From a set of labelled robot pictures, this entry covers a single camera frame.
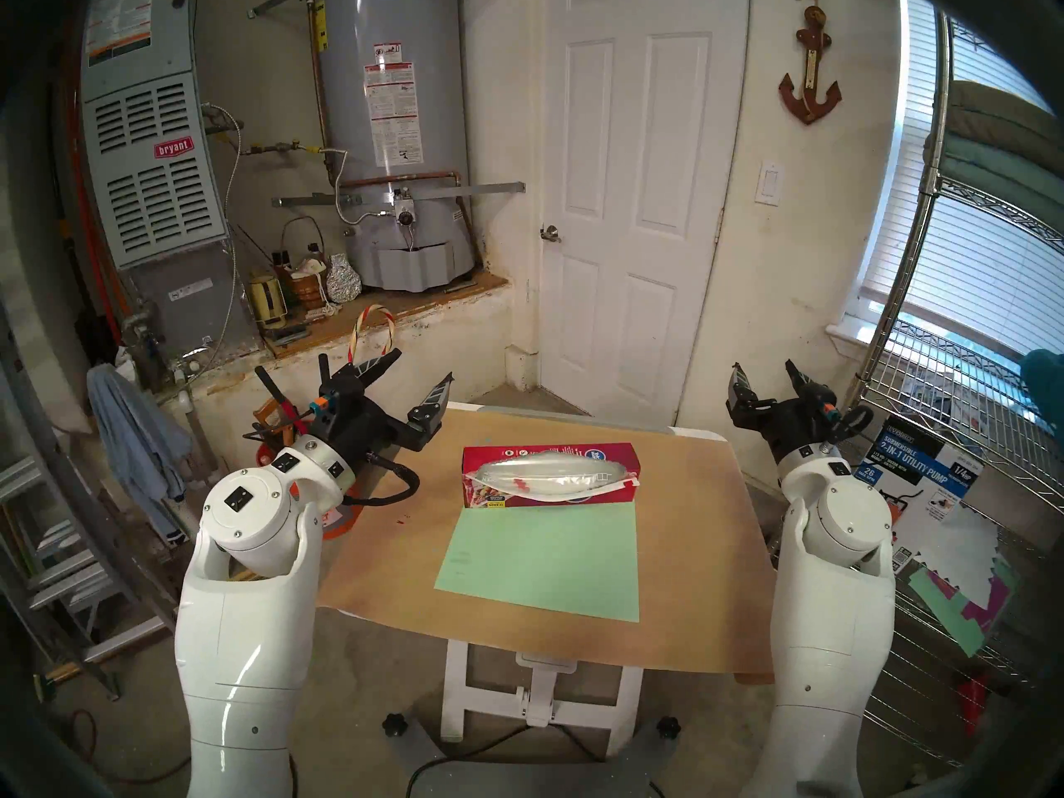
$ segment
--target anchor decoration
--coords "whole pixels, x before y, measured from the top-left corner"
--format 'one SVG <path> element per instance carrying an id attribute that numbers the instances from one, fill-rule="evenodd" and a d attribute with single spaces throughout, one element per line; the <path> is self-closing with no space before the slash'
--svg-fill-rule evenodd
<path id="1" fill-rule="evenodd" d="M 798 31 L 795 36 L 805 49 L 805 81 L 799 97 L 794 94 L 794 83 L 791 74 L 783 74 L 780 82 L 780 98 L 787 111 L 794 114 L 807 126 L 812 124 L 821 117 L 826 117 L 831 110 L 843 99 L 843 93 L 838 89 L 838 83 L 831 83 L 824 102 L 816 101 L 816 82 L 820 70 L 820 59 L 824 52 L 831 47 L 831 37 L 824 32 L 824 26 L 828 21 L 827 15 L 816 4 L 805 9 L 805 27 Z"/>

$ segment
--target white door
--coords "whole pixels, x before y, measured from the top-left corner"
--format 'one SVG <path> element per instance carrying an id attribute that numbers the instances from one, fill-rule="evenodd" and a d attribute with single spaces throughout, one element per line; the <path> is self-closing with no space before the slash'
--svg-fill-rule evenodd
<path id="1" fill-rule="evenodd" d="M 541 380 L 672 423 L 738 122 L 747 0 L 547 0 Z"/>

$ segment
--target green paper sheet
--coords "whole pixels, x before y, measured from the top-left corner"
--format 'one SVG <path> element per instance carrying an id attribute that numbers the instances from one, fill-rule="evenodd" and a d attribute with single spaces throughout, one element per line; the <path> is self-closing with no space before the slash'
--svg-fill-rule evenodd
<path id="1" fill-rule="evenodd" d="M 917 569 L 909 579 L 909 585 L 928 604 L 938 622 L 946 627 L 946 631 L 953 636 L 964 653 L 971 658 L 983 648 L 986 635 L 979 628 L 975 620 L 968 620 L 961 612 L 968 603 L 968 599 L 961 593 L 957 593 L 952 598 L 947 598 L 938 588 L 927 569 Z"/>
<path id="2" fill-rule="evenodd" d="M 463 509 L 436 588 L 638 622 L 635 504 Z"/>

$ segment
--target white table stand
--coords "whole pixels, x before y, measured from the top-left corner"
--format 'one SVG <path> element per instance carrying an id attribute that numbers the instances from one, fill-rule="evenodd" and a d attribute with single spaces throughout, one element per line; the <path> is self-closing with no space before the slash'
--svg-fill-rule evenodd
<path id="1" fill-rule="evenodd" d="M 528 692 L 518 686 L 516 693 L 481 689 L 466 684 L 469 668 L 469 644 L 447 642 L 447 668 L 444 672 L 444 713 L 439 725 L 440 741 L 455 744 L 465 732 L 466 712 L 482 712 L 508 718 L 523 719 L 530 727 L 562 724 L 568 727 L 593 727 L 610 730 L 606 758 L 613 758 L 635 730 L 635 712 L 639 705 L 643 669 L 621 667 L 617 703 L 579 703 L 554 699 L 554 681 L 559 675 L 576 671 L 576 661 L 517 652 L 517 664 L 532 669 L 532 685 Z"/>

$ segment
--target light switch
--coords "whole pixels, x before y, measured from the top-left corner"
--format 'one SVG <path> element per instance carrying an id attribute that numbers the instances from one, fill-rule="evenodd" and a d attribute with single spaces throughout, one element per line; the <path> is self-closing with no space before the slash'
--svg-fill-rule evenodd
<path id="1" fill-rule="evenodd" d="M 753 195 L 754 202 L 765 205 L 779 205 L 783 192 L 783 166 L 767 160 L 761 164 L 758 174 L 758 190 Z"/>

